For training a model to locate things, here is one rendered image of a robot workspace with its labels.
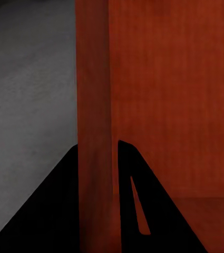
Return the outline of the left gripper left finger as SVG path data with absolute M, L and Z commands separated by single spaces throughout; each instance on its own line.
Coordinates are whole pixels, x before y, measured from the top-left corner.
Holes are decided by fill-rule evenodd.
M 1 230 L 0 253 L 80 253 L 78 145 Z

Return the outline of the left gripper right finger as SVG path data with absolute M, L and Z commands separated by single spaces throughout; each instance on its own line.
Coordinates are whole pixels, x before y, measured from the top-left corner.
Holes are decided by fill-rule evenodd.
M 118 141 L 122 253 L 208 253 L 138 149 Z M 131 177 L 151 235 L 139 232 Z

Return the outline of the storage box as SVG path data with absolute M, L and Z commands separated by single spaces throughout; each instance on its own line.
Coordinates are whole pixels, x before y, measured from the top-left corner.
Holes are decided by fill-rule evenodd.
M 122 253 L 119 140 L 224 253 L 224 0 L 75 0 L 75 25 L 80 253 Z

